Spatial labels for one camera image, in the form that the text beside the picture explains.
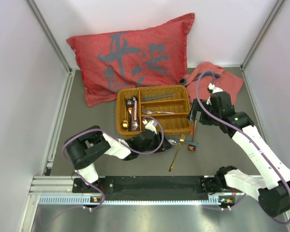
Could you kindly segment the pink handled spoon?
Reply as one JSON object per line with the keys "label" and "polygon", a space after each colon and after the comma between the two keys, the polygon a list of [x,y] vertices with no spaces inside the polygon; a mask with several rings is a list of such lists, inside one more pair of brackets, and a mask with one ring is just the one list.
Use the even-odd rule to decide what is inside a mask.
{"label": "pink handled spoon", "polygon": [[136,96],[132,96],[131,99],[133,101],[133,113],[134,113],[131,130],[132,131],[138,131],[139,130],[139,124],[138,124],[138,117],[137,117],[137,97]]}

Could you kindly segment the gold fork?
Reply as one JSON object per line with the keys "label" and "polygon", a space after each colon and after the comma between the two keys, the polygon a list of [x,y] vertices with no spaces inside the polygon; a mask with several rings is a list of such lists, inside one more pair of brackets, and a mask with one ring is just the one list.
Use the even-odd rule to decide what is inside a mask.
{"label": "gold fork", "polygon": [[176,154],[175,154],[174,159],[172,161],[172,164],[171,164],[171,166],[169,168],[169,173],[171,173],[173,168],[174,168],[174,163],[175,163],[176,158],[178,156],[179,150],[180,150],[181,146],[183,145],[183,142],[185,141],[185,138],[186,138],[186,135],[185,134],[181,134],[181,136],[179,138],[178,148],[177,148]]}

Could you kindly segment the blue handled knife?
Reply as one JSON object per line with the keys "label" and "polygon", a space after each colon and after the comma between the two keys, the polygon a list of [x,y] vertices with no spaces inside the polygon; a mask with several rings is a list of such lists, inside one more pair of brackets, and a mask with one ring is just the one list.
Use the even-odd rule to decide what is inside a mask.
{"label": "blue handled knife", "polygon": [[173,145],[176,145],[176,144],[179,144],[179,143],[183,143],[183,144],[192,145],[192,146],[195,146],[195,147],[198,147],[199,146],[199,144],[198,143],[195,143],[195,142],[188,142],[188,141],[181,142],[178,139],[174,139],[174,138],[170,138],[170,137],[167,137],[166,139],[167,139],[167,141],[169,143],[171,143]]}

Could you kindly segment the gold spoon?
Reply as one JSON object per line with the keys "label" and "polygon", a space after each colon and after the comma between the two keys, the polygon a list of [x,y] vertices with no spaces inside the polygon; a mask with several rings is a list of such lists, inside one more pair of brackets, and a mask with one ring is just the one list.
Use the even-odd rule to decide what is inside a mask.
{"label": "gold spoon", "polygon": [[122,129],[127,130],[129,128],[129,122],[128,122],[127,116],[126,116],[126,110],[127,110],[126,109],[126,99],[124,99],[123,109],[124,109],[124,116],[122,119],[121,126],[122,126]]}

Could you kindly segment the silver fork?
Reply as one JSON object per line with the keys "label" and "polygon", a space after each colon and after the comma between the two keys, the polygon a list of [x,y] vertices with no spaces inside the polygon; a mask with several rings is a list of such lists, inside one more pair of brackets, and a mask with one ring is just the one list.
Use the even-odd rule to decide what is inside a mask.
{"label": "silver fork", "polygon": [[166,112],[166,111],[150,111],[148,109],[142,109],[142,113],[147,114],[147,115],[152,115],[152,114],[169,114],[173,115],[175,114],[174,112]]}

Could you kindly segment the copper spoon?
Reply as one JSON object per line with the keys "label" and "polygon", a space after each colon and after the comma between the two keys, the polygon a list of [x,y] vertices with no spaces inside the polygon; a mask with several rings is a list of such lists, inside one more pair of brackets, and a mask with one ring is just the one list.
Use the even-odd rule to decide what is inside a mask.
{"label": "copper spoon", "polygon": [[[194,133],[191,136],[191,142],[194,142],[196,126],[197,126],[197,119],[194,120]],[[188,151],[195,152],[196,151],[196,147],[195,146],[192,146],[192,145],[188,145]]]}

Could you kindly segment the blue chopstick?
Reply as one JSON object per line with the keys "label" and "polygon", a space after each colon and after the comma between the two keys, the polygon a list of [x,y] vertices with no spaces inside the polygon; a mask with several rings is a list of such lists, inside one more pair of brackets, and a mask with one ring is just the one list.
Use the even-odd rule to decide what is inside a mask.
{"label": "blue chopstick", "polygon": [[164,95],[155,95],[155,96],[149,96],[146,98],[142,98],[143,102],[153,101],[153,100],[159,100],[159,99],[165,99],[168,97],[172,97],[173,94],[164,94]]}
{"label": "blue chopstick", "polygon": [[164,93],[164,94],[158,94],[158,95],[152,95],[152,96],[143,97],[142,101],[149,101],[150,99],[167,98],[169,96],[173,96],[173,93]]}

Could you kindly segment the black round spoon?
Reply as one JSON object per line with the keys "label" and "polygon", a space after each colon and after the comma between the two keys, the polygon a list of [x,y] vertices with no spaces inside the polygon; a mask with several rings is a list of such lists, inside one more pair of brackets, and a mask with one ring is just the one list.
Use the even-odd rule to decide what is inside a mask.
{"label": "black round spoon", "polygon": [[132,104],[132,100],[131,99],[127,99],[126,100],[126,108],[128,110],[129,113],[129,131],[132,131],[132,110],[133,110],[133,104]]}

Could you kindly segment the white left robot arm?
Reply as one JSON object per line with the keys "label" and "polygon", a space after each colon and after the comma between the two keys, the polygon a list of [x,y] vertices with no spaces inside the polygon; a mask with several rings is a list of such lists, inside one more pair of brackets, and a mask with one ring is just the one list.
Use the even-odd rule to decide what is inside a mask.
{"label": "white left robot arm", "polygon": [[96,191],[100,186],[94,162],[102,155],[130,161],[139,155],[164,152],[173,147],[164,132],[157,130],[156,126],[160,127],[161,124],[151,117],[149,119],[144,118],[142,123],[145,129],[129,139],[115,138],[99,126],[93,126],[66,140],[62,153],[69,156],[75,172],[84,179],[83,186],[88,191]]}

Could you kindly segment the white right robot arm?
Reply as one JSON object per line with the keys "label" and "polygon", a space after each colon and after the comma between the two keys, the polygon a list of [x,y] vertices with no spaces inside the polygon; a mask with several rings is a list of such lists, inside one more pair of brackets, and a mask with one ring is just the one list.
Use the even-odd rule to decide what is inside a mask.
{"label": "white right robot arm", "polygon": [[281,162],[262,139],[252,119],[245,112],[236,112],[229,93],[220,88],[210,91],[207,100],[194,99],[188,120],[218,126],[239,145],[259,171],[261,177],[245,174],[234,166],[216,172],[216,186],[221,191],[237,189],[254,198],[263,211],[277,217],[290,210],[290,169]]}

